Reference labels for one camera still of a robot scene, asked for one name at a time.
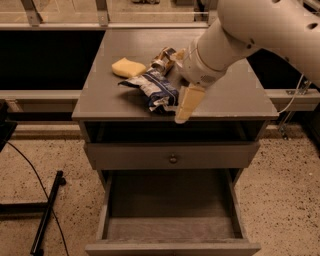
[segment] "speckled floor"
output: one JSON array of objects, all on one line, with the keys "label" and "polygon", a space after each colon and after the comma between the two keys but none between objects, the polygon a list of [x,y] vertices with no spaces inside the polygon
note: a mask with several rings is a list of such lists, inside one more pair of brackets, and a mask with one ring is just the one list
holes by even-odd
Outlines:
[{"label": "speckled floor", "polygon": [[[84,248],[95,241],[103,188],[85,156],[77,125],[44,128],[21,126],[11,142],[34,164],[47,191],[56,171],[64,171],[67,185],[54,209],[70,256],[87,255]],[[290,125],[288,135],[285,141],[270,126],[236,185],[249,240],[262,246],[257,256],[320,255],[319,151],[300,125]],[[45,200],[32,169],[10,146],[0,153],[0,163],[1,203]],[[0,255],[28,255],[38,224],[39,219],[1,221]],[[43,248],[46,256],[66,255],[53,220]]]}]

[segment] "cabinet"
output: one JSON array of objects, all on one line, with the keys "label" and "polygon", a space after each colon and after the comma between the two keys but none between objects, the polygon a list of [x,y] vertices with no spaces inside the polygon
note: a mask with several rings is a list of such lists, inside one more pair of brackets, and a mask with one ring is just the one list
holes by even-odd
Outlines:
[{"label": "cabinet", "polygon": [[[73,113],[85,151],[105,188],[97,241],[89,255],[253,255],[234,184],[278,117],[246,60],[183,124],[150,113],[142,93],[119,87],[111,64],[146,65],[164,46],[180,49],[203,29],[107,30]],[[175,69],[169,81],[179,89]]]}]

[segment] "tabletop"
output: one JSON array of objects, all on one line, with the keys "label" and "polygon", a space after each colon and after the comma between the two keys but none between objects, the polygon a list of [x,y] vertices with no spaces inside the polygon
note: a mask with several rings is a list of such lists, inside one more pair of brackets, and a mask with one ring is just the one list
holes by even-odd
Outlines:
[{"label": "tabletop", "polygon": [[[73,112],[74,120],[173,121],[174,116],[150,112],[139,89],[119,86],[124,78],[111,65],[126,57],[150,65],[164,47],[186,48],[202,28],[107,29],[87,81]],[[174,67],[167,75],[177,89],[183,80]],[[190,120],[270,120],[278,117],[246,59],[229,67],[227,74],[210,86]]]}]

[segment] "yellow sponge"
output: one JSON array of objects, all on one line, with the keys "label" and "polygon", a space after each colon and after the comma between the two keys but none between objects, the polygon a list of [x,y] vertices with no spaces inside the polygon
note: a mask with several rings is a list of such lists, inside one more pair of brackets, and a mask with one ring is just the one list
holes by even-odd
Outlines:
[{"label": "yellow sponge", "polygon": [[146,70],[147,68],[145,65],[130,61],[126,58],[122,58],[121,60],[118,60],[112,64],[112,72],[121,77],[130,78],[139,76],[145,73]]}]

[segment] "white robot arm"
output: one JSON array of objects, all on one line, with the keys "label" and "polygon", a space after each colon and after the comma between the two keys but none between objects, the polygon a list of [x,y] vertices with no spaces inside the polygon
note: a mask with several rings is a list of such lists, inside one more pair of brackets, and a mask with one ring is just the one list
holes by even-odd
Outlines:
[{"label": "white robot arm", "polygon": [[283,57],[320,87],[320,17],[297,0],[221,0],[218,17],[177,62],[190,82],[181,91],[177,123],[189,119],[205,87],[224,76],[232,63],[260,48]]}]

